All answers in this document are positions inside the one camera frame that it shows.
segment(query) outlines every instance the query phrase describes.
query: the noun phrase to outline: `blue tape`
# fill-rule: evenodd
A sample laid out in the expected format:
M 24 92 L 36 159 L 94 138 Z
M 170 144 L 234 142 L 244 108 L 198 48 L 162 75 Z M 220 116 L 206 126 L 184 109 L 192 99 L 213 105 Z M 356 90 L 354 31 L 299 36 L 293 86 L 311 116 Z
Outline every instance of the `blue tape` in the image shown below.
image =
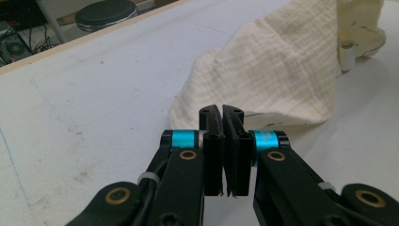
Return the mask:
M 253 134 L 255 135 L 256 160 L 252 164 L 252 166 L 257 167 L 259 154 L 264 152 L 264 150 L 266 149 L 278 148 L 279 138 L 277 137 L 276 132 L 274 132 L 273 130 L 269 131 L 254 130 Z
M 173 130 L 172 148 L 195 148 L 194 130 Z

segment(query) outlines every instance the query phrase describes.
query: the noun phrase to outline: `white table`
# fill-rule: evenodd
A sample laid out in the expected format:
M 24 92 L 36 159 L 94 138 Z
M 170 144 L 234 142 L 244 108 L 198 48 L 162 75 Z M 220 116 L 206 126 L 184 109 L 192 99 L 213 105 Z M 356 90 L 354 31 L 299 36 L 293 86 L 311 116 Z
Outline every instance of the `white table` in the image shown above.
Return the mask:
M 181 1 L 1 68 L 0 224 L 63 225 L 102 187 L 135 182 L 194 59 L 287 2 Z M 399 200 L 399 4 L 385 5 L 388 42 L 338 78 L 333 117 L 282 129 L 338 191 Z M 258 224 L 251 196 L 205 202 L 204 225 Z

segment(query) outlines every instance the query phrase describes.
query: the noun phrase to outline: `beige cloth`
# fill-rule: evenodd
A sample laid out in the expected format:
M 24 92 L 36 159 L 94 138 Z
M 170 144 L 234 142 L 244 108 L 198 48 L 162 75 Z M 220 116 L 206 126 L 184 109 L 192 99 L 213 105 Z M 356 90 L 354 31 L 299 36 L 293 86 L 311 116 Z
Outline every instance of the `beige cloth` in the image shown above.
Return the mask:
M 244 110 L 246 128 L 327 120 L 341 73 L 337 34 L 336 0 L 294 0 L 243 25 L 195 61 L 169 111 L 172 128 L 198 128 L 198 111 L 213 104 Z

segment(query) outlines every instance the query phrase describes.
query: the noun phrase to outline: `black stool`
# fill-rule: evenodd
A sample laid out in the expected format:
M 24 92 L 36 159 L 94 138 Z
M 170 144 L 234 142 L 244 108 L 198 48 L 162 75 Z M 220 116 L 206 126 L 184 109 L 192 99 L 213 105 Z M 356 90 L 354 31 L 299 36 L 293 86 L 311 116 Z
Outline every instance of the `black stool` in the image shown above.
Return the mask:
M 136 15 L 137 7 L 129 0 L 105 0 L 80 9 L 75 15 L 75 21 L 80 29 L 93 32 Z

